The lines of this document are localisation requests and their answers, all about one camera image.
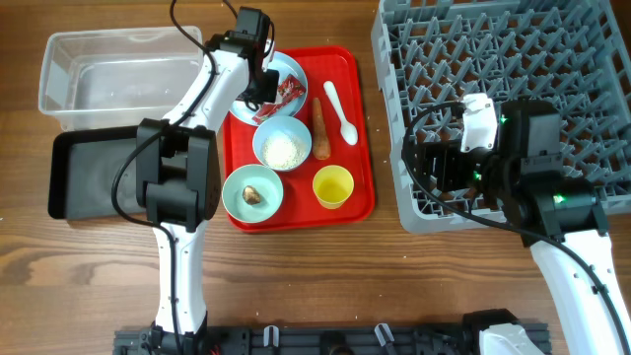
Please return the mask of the yellow plastic cup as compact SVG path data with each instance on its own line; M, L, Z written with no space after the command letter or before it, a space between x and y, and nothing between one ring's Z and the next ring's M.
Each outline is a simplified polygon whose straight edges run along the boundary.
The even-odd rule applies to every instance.
M337 165L321 168L313 179L315 197L326 209L341 207L353 193L354 185L351 173Z

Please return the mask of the clear plastic bin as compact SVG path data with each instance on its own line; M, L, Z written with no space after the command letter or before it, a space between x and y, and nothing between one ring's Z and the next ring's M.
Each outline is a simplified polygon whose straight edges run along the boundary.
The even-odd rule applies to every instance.
M38 109L65 131L159 119L202 63L201 50L174 27L56 33L42 60Z

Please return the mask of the white plastic spoon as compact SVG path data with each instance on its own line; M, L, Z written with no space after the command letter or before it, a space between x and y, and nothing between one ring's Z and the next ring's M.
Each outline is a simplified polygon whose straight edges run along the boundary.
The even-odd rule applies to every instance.
M356 145L359 140L357 128L347 120L334 84L331 81L325 81L323 88L340 120L340 134L342 138L348 145Z

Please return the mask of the black waste tray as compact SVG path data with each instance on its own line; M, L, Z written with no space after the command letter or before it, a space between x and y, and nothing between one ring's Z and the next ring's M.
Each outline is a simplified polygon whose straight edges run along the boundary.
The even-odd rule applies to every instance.
M136 148L135 126L68 131L53 142L48 215L57 220L114 216L111 187Z

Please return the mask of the red plastic tray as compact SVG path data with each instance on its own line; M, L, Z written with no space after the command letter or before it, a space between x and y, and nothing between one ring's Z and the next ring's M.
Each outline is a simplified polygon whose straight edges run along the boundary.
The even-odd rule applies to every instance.
M284 198L279 210L270 219L256 224L244 223L232 216L228 220L247 233L362 221L375 207L375 189L356 59L346 48L334 45L284 49L282 52L295 59L307 76L307 103L297 114L306 126L312 125L312 100L320 99L332 149L331 157L323 161L308 157L296 171L279 175ZM334 84L347 120L358 130L359 140L354 146L347 144L340 135L339 119L323 88L326 81ZM345 168L355 182L349 199L334 210L322 207L313 191L315 174L329 165Z

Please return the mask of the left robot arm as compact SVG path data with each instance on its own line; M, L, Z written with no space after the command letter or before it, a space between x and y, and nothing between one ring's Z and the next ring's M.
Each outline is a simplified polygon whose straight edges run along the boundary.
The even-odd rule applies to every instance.
M146 211L159 248L160 307L151 326L117 354L208 354L207 308L201 286L206 227L221 197L217 133L233 102L273 103L279 74L269 68L275 28L259 9L233 12L236 25L197 46L203 63L182 99L162 119L145 118L136 147L118 169L110 199L130 165L136 167L136 199Z

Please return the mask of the mint green bowl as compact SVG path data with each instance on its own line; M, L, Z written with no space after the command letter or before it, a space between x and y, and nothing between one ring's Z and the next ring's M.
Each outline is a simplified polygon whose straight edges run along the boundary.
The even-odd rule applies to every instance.
M236 220L256 224L270 219L280 208L284 187L280 177L263 165L246 165L226 179L222 199Z

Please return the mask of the orange carrot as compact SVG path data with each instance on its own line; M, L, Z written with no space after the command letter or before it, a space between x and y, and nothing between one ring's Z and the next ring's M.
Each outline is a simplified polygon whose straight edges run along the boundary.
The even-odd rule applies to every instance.
M328 140L323 113L319 98L314 98L313 109L313 145L312 152L316 159L327 160L331 155L331 147Z

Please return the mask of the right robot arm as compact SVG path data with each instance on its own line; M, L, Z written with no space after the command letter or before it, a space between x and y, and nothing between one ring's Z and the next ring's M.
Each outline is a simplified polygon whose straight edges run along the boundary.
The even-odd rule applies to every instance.
M565 177L560 121L546 101L490 104L464 101L431 106L419 119L443 110L460 115L458 141L418 143L408 127L401 159L423 194L430 180L441 191L471 186L497 202L500 224L470 212L454 214L521 236L552 296L573 354L627 354L630 317L612 257L608 221L593 184Z

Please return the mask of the grey dishwasher rack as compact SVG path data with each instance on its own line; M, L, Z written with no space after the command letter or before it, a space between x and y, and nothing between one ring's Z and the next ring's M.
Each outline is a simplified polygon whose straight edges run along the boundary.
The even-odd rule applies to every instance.
M401 158L408 126L424 142L457 140L458 121L432 106L484 93L526 97L562 114L565 174L591 181L610 214L630 209L630 55L621 15L607 1L383 1L371 32L386 104L398 215L411 233L468 229L457 209L503 220L467 189L439 203Z

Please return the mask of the light blue bowl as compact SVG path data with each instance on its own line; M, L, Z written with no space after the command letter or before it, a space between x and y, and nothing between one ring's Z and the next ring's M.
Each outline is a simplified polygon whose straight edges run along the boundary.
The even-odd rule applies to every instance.
M290 172L311 153L312 135L298 118L274 116L255 130L252 149L262 165L277 172Z

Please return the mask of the red snack wrapper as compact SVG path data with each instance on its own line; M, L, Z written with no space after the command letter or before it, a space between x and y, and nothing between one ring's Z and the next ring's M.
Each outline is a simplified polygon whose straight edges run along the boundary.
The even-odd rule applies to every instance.
M264 104L253 116L252 120L257 124L262 123L306 92L307 88L301 81L294 75L289 74L278 87L277 94L280 100L274 104Z

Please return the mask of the white rice pile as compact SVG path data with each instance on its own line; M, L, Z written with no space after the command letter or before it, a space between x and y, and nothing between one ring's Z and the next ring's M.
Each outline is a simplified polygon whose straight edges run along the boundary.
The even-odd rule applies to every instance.
M305 144L292 135L284 133L268 137L262 144L263 162L277 171L290 171L307 157Z

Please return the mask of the brown food scrap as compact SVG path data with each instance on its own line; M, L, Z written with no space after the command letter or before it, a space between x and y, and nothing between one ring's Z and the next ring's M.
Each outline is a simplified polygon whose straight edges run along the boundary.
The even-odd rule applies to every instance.
M242 197L244 202L248 205L255 205L262 201L261 195L252 185L247 185L244 188Z

